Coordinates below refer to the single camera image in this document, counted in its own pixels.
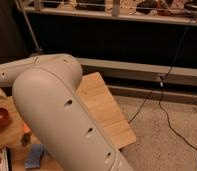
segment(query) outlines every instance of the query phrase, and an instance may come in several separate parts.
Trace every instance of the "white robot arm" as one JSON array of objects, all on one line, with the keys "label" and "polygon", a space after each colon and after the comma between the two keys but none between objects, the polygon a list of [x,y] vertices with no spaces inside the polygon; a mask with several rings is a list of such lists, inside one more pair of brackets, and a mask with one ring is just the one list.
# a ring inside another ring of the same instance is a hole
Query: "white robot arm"
[{"label": "white robot arm", "polygon": [[18,112],[65,171],[132,171],[76,94],[82,78],[70,55],[42,55],[0,65]]}]

